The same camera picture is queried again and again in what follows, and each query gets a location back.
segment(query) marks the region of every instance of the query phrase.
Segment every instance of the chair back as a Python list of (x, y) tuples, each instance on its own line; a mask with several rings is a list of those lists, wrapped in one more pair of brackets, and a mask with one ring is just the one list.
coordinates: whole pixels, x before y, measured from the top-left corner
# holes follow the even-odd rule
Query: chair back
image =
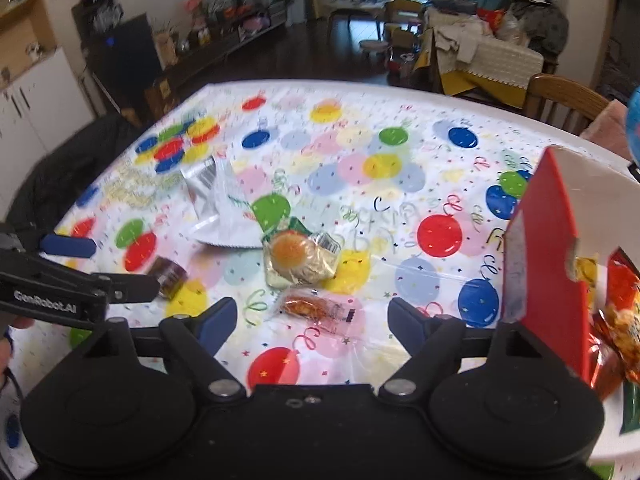
[[(545, 113), (547, 102), (551, 106)], [(529, 80), (522, 112), (531, 119), (553, 124), (558, 105), (565, 106), (568, 112), (562, 129), (579, 136), (608, 104), (607, 99), (580, 83), (559, 75), (536, 74)]]

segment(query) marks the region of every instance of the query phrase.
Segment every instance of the wooden floor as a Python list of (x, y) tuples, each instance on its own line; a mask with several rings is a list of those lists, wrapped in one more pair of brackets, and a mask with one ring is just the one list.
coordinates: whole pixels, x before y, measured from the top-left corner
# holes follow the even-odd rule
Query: wooden floor
[(201, 72), (179, 90), (185, 99), (207, 83), (247, 79), (329, 79), (400, 86), (383, 61), (360, 52), (360, 40), (376, 40), (376, 23), (335, 20), (326, 40), (326, 21), (301, 23), (268, 32)]

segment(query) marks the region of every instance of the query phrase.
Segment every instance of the green balloon print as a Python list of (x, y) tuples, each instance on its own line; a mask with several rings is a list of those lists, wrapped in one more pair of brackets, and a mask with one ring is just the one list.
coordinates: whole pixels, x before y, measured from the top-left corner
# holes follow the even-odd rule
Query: green balloon print
[(255, 218), (264, 232), (275, 227), (281, 218), (289, 216), (291, 204), (282, 195), (272, 193), (262, 196), (251, 206)]
[(500, 186), (506, 194), (521, 198), (527, 189), (527, 181), (515, 171), (505, 171), (500, 176)]
[(173, 126), (169, 126), (166, 130), (160, 132), (158, 135), (158, 143), (165, 142), (166, 140), (175, 137), (183, 130), (183, 126), (181, 124), (174, 124)]
[(385, 128), (378, 135), (380, 142), (388, 146), (399, 146), (409, 140), (409, 134), (404, 128)]
[(144, 222), (140, 218), (128, 221), (116, 235), (116, 247), (119, 249), (129, 247), (142, 234), (144, 227)]
[(75, 350), (76, 347), (85, 339), (87, 339), (91, 335), (90, 330), (83, 330), (81, 328), (72, 328), (71, 332), (69, 332), (69, 344), (71, 345), (71, 349)]

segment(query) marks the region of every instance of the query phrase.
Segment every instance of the dining table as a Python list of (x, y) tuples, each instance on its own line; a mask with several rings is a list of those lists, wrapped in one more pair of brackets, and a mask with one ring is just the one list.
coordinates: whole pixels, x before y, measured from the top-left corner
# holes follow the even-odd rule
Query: dining table
[[(626, 161), (599, 146), (458, 98), (319, 80), (208, 85), (144, 132), (60, 222), (58, 234), (92, 238), (94, 256), (53, 259), (83, 272), (142, 274), (158, 256), (184, 267), (188, 279), (172, 300), (109, 307), (109, 317), (131, 327), (197, 316), (233, 298), (238, 325), (216, 358), (249, 390), (260, 383), (377, 388), (408, 359), (387, 325), (392, 298), (427, 316), (495, 326), (503, 235), (552, 144), (631, 178)], [(355, 312), (347, 334), (278, 311), (281, 291), (266, 284), (261, 249), (190, 238), (198, 218), (182, 171), (210, 156), (231, 166), (261, 226), (295, 216), (341, 245), (335, 277), (314, 287)], [(85, 336), (44, 322), (13, 330), (10, 367), (23, 391)], [(161, 360), (142, 361), (162, 369)], [(19, 409), (9, 385), (0, 420), (13, 433), (0, 454), (24, 478), (36, 463), (16, 423)], [(638, 453), (602, 450), (594, 459), (612, 478), (640, 475)]]

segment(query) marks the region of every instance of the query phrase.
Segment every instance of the wooden shelf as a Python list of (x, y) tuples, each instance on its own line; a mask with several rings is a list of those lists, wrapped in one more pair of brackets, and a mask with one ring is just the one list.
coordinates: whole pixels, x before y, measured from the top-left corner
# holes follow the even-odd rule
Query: wooden shelf
[(22, 0), (16, 4), (6, 6), (0, 11), (0, 30), (9, 27), (13, 22), (25, 16), (31, 10), (31, 6), (35, 1)]

